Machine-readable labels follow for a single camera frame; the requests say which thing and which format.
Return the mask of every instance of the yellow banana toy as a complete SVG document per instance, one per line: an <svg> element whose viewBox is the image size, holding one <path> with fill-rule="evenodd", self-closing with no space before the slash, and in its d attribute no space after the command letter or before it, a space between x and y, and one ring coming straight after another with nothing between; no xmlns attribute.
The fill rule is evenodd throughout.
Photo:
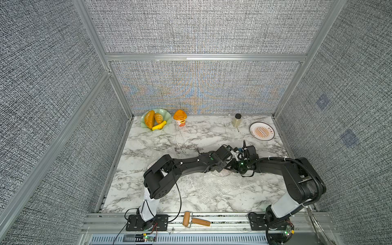
<svg viewBox="0 0 392 245"><path fill-rule="evenodd" d="M152 127L152 131L155 129L162 129L166 125L166 121L163 121L162 123L158 124L157 126Z"/></svg>

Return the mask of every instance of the gray textured wall panel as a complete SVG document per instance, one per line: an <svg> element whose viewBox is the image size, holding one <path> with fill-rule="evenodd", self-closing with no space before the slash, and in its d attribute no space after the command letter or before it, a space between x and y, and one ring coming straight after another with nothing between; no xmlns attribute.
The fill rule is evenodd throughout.
<svg viewBox="0 0 392 245"><path fill-rule="evenodd" d="M298 62L115 61L136 114L163 108L194 114L273 113Z"/></svg>
<svg viewBox="0 0 392 245"><path fill-rule="evenodd" d="M98 202L127 120L108 81L2 245L75 244Z"/></svg>
<svg viewBox="0 0 392 245"><path fill-rule="evenodd" d="M347 245L391 244L392 2L349 0L278 122Z"/></svg>
<svg viewBox="0 0 392 245"><path fill-rule="evenodd" d="M1 211L103 67L71 0L0 5Z"/></svg>
<svg viewBox="0 0 392 245"><path fill-rule="evenodd" d="M333 0L86 0L113 53L306 53Z"/></svg>

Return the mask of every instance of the ventilation grille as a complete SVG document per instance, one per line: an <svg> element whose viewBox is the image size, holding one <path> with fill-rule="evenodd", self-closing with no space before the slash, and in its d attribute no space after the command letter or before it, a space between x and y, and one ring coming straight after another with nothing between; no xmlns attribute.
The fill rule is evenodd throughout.
<svg viewBox="0 0 392 245"><path fill-rule="evenodd" d="M117 234L93 235L91 245L111 245ZM263 244L264 233L251 234L158 234L154 244ZM133 234L120 234L114 244L150 244L135 242Z"/></svg>

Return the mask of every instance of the metal bracket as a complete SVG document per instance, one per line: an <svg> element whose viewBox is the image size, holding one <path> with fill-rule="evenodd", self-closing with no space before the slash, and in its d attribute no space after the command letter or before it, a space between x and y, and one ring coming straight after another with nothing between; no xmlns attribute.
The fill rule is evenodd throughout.
<svg viewBox="0 0 392 245"><path fill-rule="evenodd" d="M252 230L266 230L265 228L267 227L265 220L264 220L264 214L249 214L249 223L250 223L250 228ZM274 230L285 230L286 229L286 224L281 225L277 227Z"/></svg>
<svg viewBox="0 0 392 245"><path fill-rule="evenodd" d="M167 214L158 214L155 216L152 221L145 222L140 214L129 215L127 226L125 227L126 231L148 231L152 230L154 223L157 223L156 229L157 231L167 231L167 221L169 216Z"/></svg>

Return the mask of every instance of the jar lid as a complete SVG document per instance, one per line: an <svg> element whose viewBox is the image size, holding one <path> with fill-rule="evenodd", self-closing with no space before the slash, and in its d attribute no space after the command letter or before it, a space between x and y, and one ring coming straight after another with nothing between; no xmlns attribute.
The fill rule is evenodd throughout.
<svg viewBox="0 0 392 245"><path fill-rule="evenodd" d="M187 118L187 114L183 110L178 110L176 113L174 113L173 118L174 120L184 120Z"/></svg>

